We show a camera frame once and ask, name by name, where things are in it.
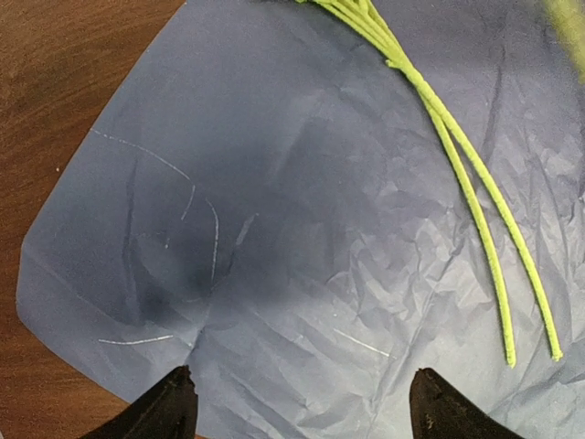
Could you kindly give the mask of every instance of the crumpled plastic sheet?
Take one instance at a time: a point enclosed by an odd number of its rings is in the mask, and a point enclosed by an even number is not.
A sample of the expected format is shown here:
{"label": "crumpled plastic sheet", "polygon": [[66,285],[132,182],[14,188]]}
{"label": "crumpled plastic sheet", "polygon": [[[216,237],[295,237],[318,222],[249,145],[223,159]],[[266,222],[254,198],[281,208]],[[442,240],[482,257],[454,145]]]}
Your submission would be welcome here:
{"label": "crumpled plastic sheet", "polygon": [[582,437],[576,75],[529,2],[377,6],[509,201],[562,361],[474,177],[509,288],[506,366],[484,250],[419,98],[353,30],[295,2],[178,11],[27,234],[18,312],[127,401],[188,364],[211,437],[411,437],[422,367],[524,437]]}

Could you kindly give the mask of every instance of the blurry yellow-green object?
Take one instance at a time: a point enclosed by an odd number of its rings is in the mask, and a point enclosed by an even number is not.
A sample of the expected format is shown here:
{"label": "blurry yellow-green object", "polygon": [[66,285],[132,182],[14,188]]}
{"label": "blurry yellow-green object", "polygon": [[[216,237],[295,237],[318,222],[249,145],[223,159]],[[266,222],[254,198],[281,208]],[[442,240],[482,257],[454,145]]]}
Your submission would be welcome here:
{"label": "blurry yellow-green object", "polygon": [[[307,0],[296,1],[298,3],[305,3]],[[487,220],[485,219],[484,212],[477,196],[475,195],[475,190],[473,189],[472,183],[467,175],[459,151],[454,145],[453,139],[459,143],[467,159],[472,164],[473,169],[482,179],[487,192],[492,198],[492,201],[497,207],[508,231],[510,232],[512,241],[518,249],[520,259],[526,268],[530,283],[532,283],[537,303],[545,323],[545,329],[547,330],[552,358],[556,361],[560,360],[563,353],[560,348],[554,319],[548,305],[547,295],[545,294],[544,287],[540,281],[537,266],[534,263],[522,232],[518,228],[504,196],[485,166],[484,161],[477,154],[475,148],[473,148],[473,145],[469,141],[465,132],[442,103],[439,96],[433,91],[432,87],[414,67],[394,34],[390,31],[388,25],[372,4],[372,0],[311,1],[329,11],[369,41],[380,51],[380,53],[382,53],[382,55],[384,55],[384,57],[386,57],[386,64],[392,69],[401,71],[418,92],[429,116],[431,117],[432,123],[437,130],[437,134],[441,138],[442,146],[451,162],[453,171],[462,187],[463,194],[467,200],[470,211],[472,212],[473,220],[479,230],[479,235],[485,249],[490,271],[492,272],[492,279],[494,280],[495,292],[500,308],[500,316],[502,318],[505,356],[508,364],[511,367],[514,367],[516,364],[516,344],[514,341],[514,329],[512,326],[512,317],[510,314],[510,306],[508,304],[502,267],[500,266],[494,245],[494,239],[487,224]]]}
{"label": "blurry yellow-green object", "polygon": [[543,0],[558,40],[585,83],[585,15],[582,0]]}

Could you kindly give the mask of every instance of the brown wooden surface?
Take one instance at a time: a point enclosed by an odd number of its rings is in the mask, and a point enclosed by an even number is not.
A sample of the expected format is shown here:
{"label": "brown wooden surface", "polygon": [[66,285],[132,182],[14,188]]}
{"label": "brown wooden surface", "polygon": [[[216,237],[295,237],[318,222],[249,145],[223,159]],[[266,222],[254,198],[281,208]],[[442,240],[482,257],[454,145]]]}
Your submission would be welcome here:
{"label": "brown wooden surface", "polygon": [[0,432],[64,439],[125,403],[16,317],[19,247],[85,133],[183,0],[0,0]]}

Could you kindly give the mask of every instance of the white scratch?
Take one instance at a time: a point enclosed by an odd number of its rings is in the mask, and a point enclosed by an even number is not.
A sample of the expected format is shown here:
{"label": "white scratch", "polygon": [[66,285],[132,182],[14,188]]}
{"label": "white scratch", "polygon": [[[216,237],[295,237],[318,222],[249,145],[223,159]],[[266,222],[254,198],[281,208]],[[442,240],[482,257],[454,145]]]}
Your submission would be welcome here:
{"label": "white scratch", "polygon": [[239,232],[238,238],[236,239],[236,247],[239,247],[244,242],[246,235],[248,235],[248,232],[250,231],[252,222],[254,222],[257,216],[258,214],[255,213],[244,221],[244,224],[241,226],[241,231]]}
{"label": "white scratch", "polygon": [[211,201],[205,198],[205,202],[211,207],[211,211],[213,212],[213,218],[216,222],[216,236],[215,241],[213,243],[213,261],[211,263],[211,283],[216,279],[216,265],[218,263],[218,245],[219,245],[219,217],[218,213],[216,212],[216,208],[213,207]]}
{"label": "white scratch", "polygon": [[189,196],[189,201],[186,203],[185,210],[183,210],[183,214],[181,215],[181,221],[183,221],[185,219],[186,214],[189,211],[189,209],[191,208],[191,204],[193,203],[193,197],[195,196],[195,189],[196,189],[196,186],[193,183],[193,180],[191,179],[190,176],[188,176],[181,169],[179,169],[178,167],[176,167],[175,165],[173,165],[171,162],[168,162],[168,161],[164,160],[160,155],[158,155],[156,153],[153,153],[152,151],[150,151],[149,149],[144,148],[143,146],[140,146],[140,145],[137,145],[137,144],[133,144],[132,142],[128,142],[127,140],[120,139],[118,137],[114,137],[113,135],[108,135],[106,133],[102,133],[101,131],[98,131],[98,130],[96,130],[94,128],[90,128],[90,131],[93,132],[93,133],[95,133],[95,134],[98,134],[98,135],[100,135],[102,137],[105,137],[106,139],[110,139],[110,140],[113,140],[114,142],[118,142],[119,144],[131,146],[132,148],[139,149],[140,151],[142,151],[142,152],[148,154],[149,156],[155,158],[156,160],[158,160],[159,162],[161,162],[163,165],[170,167],[178,175],[180,175],[185,180],[187,180],[191,184],[191,195]]}
{"label": "white scratch", "polygon": [[374,348],[373,346],[369,346],[369,345],[367,345],[366,343],[364,343],[363,341],[359,341],[358,339],[356,339],[356,338],[353,338],[353,337],[349,336],[349,335],[348,335],[348,334],[346,334],[345,332],[341,332],[339,329],[334,329],[334,331],[335,331],[337,334],[339,334],[340,336],[342,336],[342,337],[345,337],[345,338],[347,338],[348,340],[351,340],[351,341],[353,341],[354,343],[357,343],[359,346],[363,346],[363,347],[364,347],[364,348],[366,348],[366,349],[373,350],[374,352],[377,352],[378,354],[380,354],[380,355],[383,355],[383,356],[384,356],[384,357],[386,357],[387,359],[389,359],[389,358],[390,358],[390,354],[388,354],[387,352],[384,352],[384,351],[382,351],[382,350],[376,349],[376,348]]}
{"label": "white scratch", "polygon": [[170,336],[162,336],[162,337],[157,337],[157,338],[147,338],[146,340],[136,340],[136,341],[114,341],[114,340],[104,340],[104,339],[100,338],[98,341],[100,343],[106,343],[107,345],[132,346],[132,345],[143,345],[145,343],[154,343],[155,341],[168,340],[169,338],[173,338],[173,336],[170,335]]}

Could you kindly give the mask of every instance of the wood grain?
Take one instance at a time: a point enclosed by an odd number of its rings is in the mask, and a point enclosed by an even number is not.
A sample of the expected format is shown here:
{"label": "wood grain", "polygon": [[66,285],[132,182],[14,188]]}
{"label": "wood grain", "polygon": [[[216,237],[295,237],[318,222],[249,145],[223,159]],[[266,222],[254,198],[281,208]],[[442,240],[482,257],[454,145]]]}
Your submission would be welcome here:
{"label": "wood grain", "polygon": [[16,317],[19,247],[59,172],[183,0],[0,2],[0,431],[74,438],[126,404]]}

